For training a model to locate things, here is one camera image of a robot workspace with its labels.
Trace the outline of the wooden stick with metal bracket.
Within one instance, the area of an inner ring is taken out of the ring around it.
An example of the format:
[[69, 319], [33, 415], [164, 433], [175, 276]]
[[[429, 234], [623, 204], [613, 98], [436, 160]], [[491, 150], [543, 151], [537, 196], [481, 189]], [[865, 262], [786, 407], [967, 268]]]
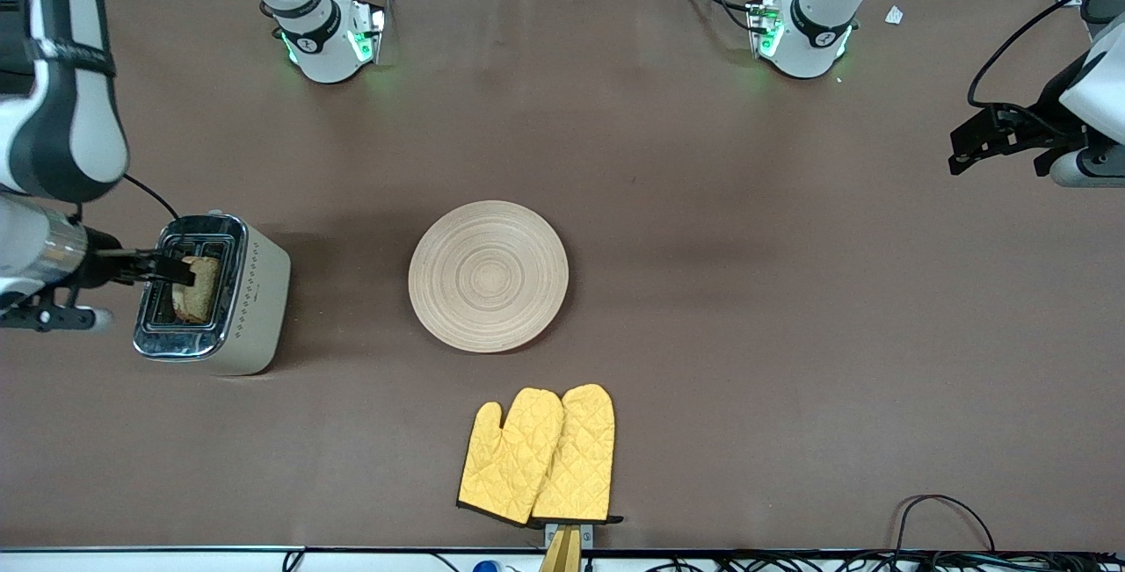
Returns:
[[538, 572], [594, 572], [593, 524], [544, 524], [544, 555]]

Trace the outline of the brown toast slice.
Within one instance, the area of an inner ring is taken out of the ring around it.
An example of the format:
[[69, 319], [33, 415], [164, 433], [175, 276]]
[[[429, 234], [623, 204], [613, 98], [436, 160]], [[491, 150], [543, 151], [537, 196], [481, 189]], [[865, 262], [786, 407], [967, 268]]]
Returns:
[[212, 257], [184, 256], [182, 263], [189, 263], [194, 274], [191, 285], [171, 285], [174, 315], [184, 323], [208, 323], [212, 315], [214, 292], [220, 284], [220, 260]]

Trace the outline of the round wooden plate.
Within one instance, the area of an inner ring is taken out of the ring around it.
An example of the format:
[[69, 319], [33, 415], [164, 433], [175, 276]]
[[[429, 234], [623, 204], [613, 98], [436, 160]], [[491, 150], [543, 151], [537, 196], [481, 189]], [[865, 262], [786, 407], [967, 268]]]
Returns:
[[407, 272], [418, 322], [458, 351], [529, 345], [558, 315], [570, 283], [562, 239], [513, 202], [459, 206], [428, 227]]

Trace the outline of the yellow quilted oven mitt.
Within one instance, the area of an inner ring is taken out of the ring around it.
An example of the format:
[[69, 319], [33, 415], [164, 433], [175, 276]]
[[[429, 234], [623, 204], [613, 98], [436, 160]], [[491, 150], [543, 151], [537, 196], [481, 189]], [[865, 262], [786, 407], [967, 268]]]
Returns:
[[610, 512], [616, 417], [613, 400], [598, 384], [562, 395], [562, 432], [532, 508], [534, 522], [614, 525]]
[[486, 402], [475, 413], [454, 504], [526, 525], [562, 435], [562, 399], [524, 387], [510, 408]]

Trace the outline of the cream and chrome toaster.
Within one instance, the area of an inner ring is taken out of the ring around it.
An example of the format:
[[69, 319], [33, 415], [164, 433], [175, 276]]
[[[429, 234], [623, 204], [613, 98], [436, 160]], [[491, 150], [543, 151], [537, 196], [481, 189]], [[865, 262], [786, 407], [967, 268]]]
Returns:
[[292, 276], [292, 259], [245, 220], [212, 211], [169, 223], [158, 249], [220, 260], [208, 323], [178, 320], [171, 285], [146, 284], [132, 343], [151, 361], [213, 376], [266, 370], [276, 354]]

